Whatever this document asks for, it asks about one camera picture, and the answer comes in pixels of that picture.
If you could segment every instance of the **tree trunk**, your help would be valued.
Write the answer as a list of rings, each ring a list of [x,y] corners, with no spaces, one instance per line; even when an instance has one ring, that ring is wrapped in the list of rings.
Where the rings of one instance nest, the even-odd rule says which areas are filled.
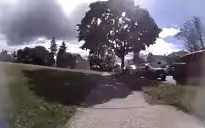
[[[121,69],[122,69],[122,72],[124,72],[124,67],[125,67],[125,56],[122,56],[121,57]]]

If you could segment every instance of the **foliage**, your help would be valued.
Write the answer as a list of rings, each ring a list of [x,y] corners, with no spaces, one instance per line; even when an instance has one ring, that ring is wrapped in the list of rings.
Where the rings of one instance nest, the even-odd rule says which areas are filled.
[[[102,56],[91,53],[88,57],[90,68],[100,71],[111,71],[115,64],[115,55],[107,54]]]
[[[35,65],[50,65],[50,53],[43,46],[36,46],[34,48],[25,47],[17,50],[18,63],[35,64]]]
[[[65,43],[65,41],[63,41],[60,48],[59,48],[59,50],[58,50],[58,54],[57,54],[57,57],[56,57],[57,67],[63,67],[64,66],[65,61],[63,60],[63,56],[64,56],[64,54],[66,54],[66,50],[67,50],[66,43]]]
[[[176,106],[185,112],[192,111],[196,90],[187,86],[160,85],[158,87],[143,87],[143,91],[155,100]]]
[[[75,68],[77,60],[76,60],[76,56],[74,54],[65,53],[63,55],[62,60],[65,62],[64,63],[65,68],[71,68],[71,69]]]
[[[77,25],[79,41],[85,41],[81,48],[101,56],[113,51],[122,67],[125,55],[154,44],[161,31],[147,10],[128,0],[98,1],[89,7]]]
[[[190,52],[205,49],[205,27],[199,17],[186,21],[176,37],[184,41]]]
[[[6,50],[2,50],[2,52],[0,53],[0,60],[1,61],[7,61],[7,62],[12,62],[12,56],[10,54],[8,54],[8,51]]]
[[[50,61],[49,61],[50,66],[53,66],[55,64],[55,56],[56,56],[57,50],[58,49],[57,49],[55,37],[53,37],[51,40],[51,46],[50,46]]]
[[[143,57],[144,55],[139,53],[133,53],[133,62],[136,65],[142,64],[146,62],[146,58]]]

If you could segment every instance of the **roof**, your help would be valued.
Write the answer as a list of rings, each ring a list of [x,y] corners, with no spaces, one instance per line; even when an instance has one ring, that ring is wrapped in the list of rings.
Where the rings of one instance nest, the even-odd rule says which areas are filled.
[[[188,54],[184,55],[183,57],[189,56],[189,55],[192,55],[192,54],[196,54],[196,53],[201,53],[201,52],[205,52],[205,50],[198,50],[198,51],[195,51],[195,52],[191,52],[191,53],[188,53]]]

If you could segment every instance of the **building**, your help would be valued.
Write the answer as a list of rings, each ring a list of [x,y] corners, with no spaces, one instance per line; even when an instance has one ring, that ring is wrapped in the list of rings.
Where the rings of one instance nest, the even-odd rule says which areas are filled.
[[[167,65],[167,56],[163,55],[153,55],[152,53],[148,54],[147,62],[154,68],[166,67]]]

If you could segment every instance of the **grass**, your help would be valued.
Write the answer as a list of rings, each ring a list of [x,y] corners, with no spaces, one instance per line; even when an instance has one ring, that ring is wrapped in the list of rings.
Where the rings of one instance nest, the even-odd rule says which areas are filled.
[[[205,120],[205,86],[160,85],[143,87],[146,94],[159,103],[176,108]]]
[[[160,85],[143,87],[143,91],[159,102],[173,105],[185,112],[192,112],[197,90],[195,87]]]
[[[53,68],[0,64],[6,72],[12,106],[6,119],[12,128],[65,126],[94,88],[89,74]]]

